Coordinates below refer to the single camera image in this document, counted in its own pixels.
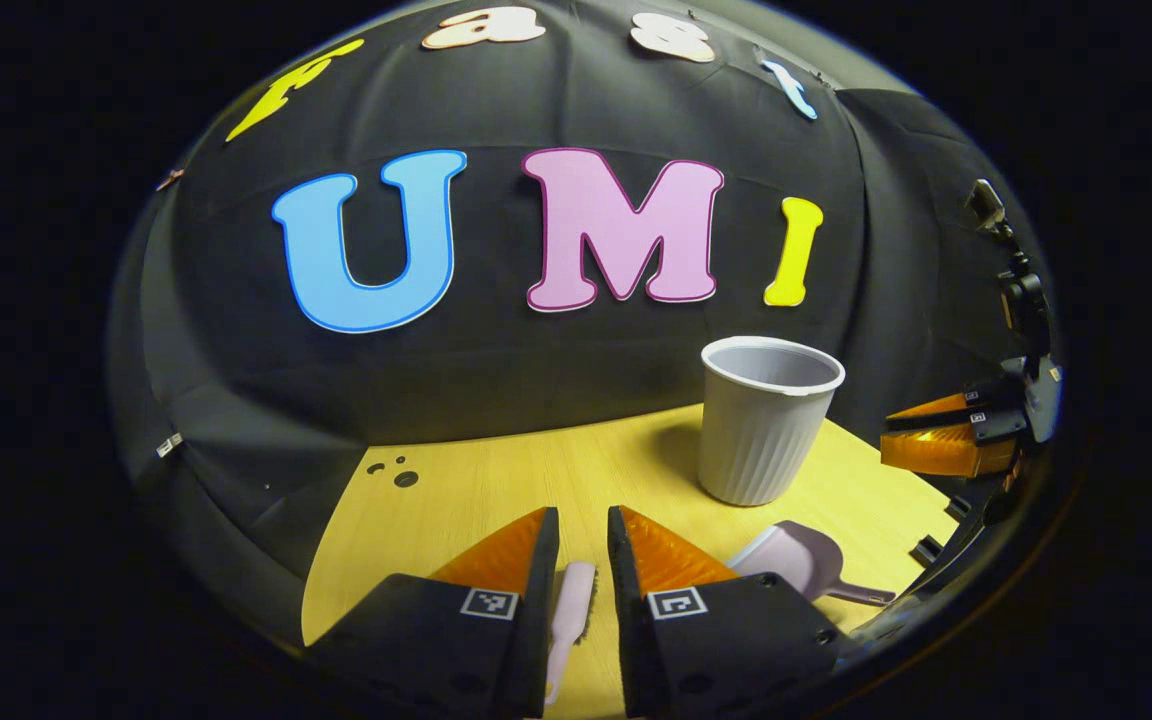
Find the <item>wooden desktop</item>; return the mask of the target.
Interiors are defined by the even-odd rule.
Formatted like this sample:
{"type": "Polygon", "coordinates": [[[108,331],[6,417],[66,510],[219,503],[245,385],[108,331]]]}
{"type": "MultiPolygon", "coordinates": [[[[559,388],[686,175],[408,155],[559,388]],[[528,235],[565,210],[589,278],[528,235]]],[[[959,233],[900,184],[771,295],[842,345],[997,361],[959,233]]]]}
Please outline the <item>wooden desktop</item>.
{"type": "Polygon", "coordinates": [[[832,420],[823,425],[790,488],[737,507],[695,479],[699,406],[471,441],[374,446],[340,497],[314,553],[301,629],[314,643],[393,573],[429,575],[526,511],[559,511],[559,568],[598,566],[588,632],[573,650],[556,705],[544,720],[626,720],[612,571],[609,507],[643,511],[726,561],[776,521],[823,530],[844,551],[842,578],[902,592],[922,574],[925,537],[957,528],[947,498],[832,420]]]}

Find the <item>small pale lilac broom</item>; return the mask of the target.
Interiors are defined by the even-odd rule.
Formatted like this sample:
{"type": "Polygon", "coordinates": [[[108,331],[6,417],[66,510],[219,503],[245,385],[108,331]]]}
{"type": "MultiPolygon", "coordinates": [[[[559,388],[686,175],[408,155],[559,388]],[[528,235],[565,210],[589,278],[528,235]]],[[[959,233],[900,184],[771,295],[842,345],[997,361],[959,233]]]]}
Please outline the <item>small pale lilac broom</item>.
{"type": "Polygon", "coordinates": [[[593,562],[576,561],[567,566],[559,588],[556,607],[550,621],[550,655],[544,697],[544,706],[547,708],[558,702],[573,647],[586,632],[594,589],[593,562]]]}

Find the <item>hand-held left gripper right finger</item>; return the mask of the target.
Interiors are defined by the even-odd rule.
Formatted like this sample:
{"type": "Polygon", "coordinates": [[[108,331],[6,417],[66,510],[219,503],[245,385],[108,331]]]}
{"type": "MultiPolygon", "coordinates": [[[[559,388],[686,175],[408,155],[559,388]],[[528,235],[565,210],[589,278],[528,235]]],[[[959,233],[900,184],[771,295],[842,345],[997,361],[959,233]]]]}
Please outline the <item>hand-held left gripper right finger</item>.
{"type": "Polygon", "coordinates": [[[835,673],[844,634],[774,573],[740,577],[626,505],[608,555],[623,706],[641,720],[803,720],[799,694],[835,673]]]}

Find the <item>white ribbed garbage bin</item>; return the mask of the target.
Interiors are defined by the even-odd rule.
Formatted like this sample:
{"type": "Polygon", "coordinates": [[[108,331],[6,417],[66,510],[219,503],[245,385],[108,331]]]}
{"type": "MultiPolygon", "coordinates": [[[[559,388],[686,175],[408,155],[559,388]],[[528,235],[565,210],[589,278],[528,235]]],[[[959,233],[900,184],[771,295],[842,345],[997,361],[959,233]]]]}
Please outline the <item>white ribbed garbage bin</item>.
{"type": "Polygon", "coordinates": [[[710,342],[702,364],[702,488],[733,506],[776,501],[812,450],[844,365],[818,348],[761,336],[710,342]]]}

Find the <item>pale lilac dustpan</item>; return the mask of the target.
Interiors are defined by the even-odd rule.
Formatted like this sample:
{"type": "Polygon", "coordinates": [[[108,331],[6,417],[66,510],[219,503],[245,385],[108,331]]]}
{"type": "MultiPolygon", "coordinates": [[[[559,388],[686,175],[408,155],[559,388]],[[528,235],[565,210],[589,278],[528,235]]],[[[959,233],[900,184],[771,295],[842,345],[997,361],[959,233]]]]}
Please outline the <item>pale lilac dustpan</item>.
{"type": "Polygon", "coordinates": [[[896,600],[895,592],[842,579],[844,564],[844,551],[835,539],[823,530],[783,520],[765,528],[727,562],[727,568],[740,577],[776,574],[809,601],[829,596],[884,607],[896,600]]]}

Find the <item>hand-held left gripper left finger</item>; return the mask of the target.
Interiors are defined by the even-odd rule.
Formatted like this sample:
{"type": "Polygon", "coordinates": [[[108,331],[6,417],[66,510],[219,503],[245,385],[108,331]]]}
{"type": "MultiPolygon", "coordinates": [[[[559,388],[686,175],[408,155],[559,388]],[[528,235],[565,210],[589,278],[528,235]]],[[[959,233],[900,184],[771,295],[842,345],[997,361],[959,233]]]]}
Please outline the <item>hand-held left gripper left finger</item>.
{"type": "Polygon", "coordinates": [[[306,647],[364,720],[525,720],[547,696],[558,509],[540,507],[430,577],[393,573],[306,647]]]}

